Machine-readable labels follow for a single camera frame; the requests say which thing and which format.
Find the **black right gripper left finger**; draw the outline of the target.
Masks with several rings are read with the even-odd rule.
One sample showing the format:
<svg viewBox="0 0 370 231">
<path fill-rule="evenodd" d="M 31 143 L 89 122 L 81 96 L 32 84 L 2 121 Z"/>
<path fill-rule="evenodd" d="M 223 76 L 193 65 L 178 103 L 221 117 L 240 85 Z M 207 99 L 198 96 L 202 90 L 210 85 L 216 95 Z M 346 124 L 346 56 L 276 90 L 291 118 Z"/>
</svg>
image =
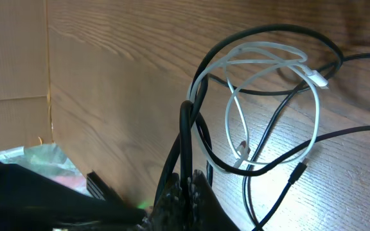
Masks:
<svg viewBox="0 0 370 231">
<path fill-rule="evenodd" d="M 143 218 L 136 230 L 140 231 L 185 231 L 187 215 L 185 199 L 182 193 L 180 178 L 177 173 L 172 174 L 162 195 L 150 215 Z"/>
</svg>

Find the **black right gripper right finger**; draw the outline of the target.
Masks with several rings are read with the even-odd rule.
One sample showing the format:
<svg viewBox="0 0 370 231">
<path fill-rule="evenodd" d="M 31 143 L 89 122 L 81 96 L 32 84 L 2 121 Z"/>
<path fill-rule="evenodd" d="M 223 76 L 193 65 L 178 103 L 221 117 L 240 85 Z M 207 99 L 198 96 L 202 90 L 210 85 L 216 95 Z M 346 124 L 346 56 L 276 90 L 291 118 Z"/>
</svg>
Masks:
<svg viewBox="0 0 370 231">
<path fill-rule="evenodd" d="M 201 170 L 194 170 L 191 181 L 191 213 L 191 230 L 240 230 L 223 210 Z"/>
</svg>

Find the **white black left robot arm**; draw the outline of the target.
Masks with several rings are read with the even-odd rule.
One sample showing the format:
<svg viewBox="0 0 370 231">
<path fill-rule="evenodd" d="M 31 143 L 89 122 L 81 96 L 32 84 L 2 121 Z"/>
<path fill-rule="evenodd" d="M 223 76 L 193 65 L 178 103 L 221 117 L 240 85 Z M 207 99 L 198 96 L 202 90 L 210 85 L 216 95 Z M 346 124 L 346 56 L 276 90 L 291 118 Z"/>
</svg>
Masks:
<svg viewBox="0 0 370 231">
<path fill-rule="evenodd" d="M 0 162 L 0 230 L 128 230 L 145 216 L 142 209 L 92 198 Z"/>
</svg>

